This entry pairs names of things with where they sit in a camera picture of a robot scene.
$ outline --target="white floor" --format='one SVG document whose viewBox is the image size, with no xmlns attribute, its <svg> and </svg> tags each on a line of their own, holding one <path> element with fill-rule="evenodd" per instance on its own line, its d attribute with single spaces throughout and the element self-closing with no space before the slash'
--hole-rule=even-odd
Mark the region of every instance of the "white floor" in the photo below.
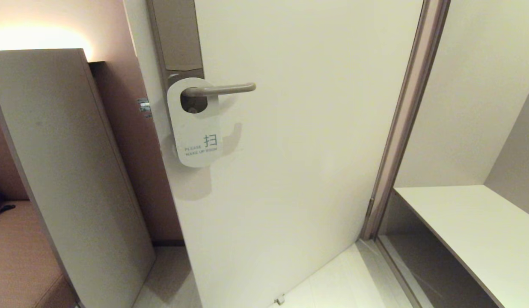
<svg viewBox="0 0 529 308">
<path fill-rule="evenodd" d="M 134 308 L 201 307 L 186 250 L 158 247 L 157 262 Z M 358 242 L 286 294 L 281 308 L 411 308 L 411 304 L 374 243 Z"/>
</svg>

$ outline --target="door handle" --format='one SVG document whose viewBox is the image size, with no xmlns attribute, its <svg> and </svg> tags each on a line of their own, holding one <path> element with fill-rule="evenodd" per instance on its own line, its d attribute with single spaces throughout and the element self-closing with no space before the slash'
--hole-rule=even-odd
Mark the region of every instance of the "door handle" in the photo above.
<svg viewBox="0 0 529 308">
<path fill-rule="evenodd" d="M 198 98 L 222 94 L 251 92 L 255 89 L 257 89 L 257 85 L 253 82 L 250 82 L 245 84 L 233 84 L 232 86 L 210 86 L 206 88 L 190 87 L 185 89 L 182 94 L 190 98 Z"/>
</svg>

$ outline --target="wooden panel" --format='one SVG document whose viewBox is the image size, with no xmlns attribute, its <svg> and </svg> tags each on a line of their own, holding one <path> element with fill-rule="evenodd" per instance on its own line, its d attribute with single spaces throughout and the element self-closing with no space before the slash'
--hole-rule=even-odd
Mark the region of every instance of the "wooden panel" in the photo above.
<svg viewBox="0 0 529 308">
<path fill-rule="evenodd" d="M 484 185 L 396 191 L 496 304 L 529 308 L 529 214 Z"/>
<path fill-rule="evenodd" d="M 0 51 L 0 120 L 82 303 L 131 307 L 154 252 L 82 51 Z"/>
</svg>

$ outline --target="brown sofa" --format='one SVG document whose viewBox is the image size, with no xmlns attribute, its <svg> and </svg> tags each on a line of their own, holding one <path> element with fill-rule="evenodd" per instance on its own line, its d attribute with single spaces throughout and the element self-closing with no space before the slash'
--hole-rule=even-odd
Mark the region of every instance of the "brown sofa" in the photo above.
<svg viewBox="0 0 529 308">
<path fill-rule="evenodd" d="M 0 130 L 0 192 L 28 199 Z M 0 214 L 0 308 L 73 308 L 75 296 L 30 201 Z"/>
<path fill-rule="evenodd" d="M 0 308 L 73 308 L 63 276 L 30 201 L 0 215 Z"/>
</svg>

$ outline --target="wall light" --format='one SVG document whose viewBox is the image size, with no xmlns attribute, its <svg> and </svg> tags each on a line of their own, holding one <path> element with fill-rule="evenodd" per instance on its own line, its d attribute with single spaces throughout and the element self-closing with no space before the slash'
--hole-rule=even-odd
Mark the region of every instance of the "wall light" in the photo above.
<svg viewBox="0 0 529 308">
<path fill-rule="evenodd" d="M 0 50 L 59 48 L 83 48 L 88 61 L 92 61 L 92 46 L 72 30 L 41 26 L 0 28 Z"/>
</svg>

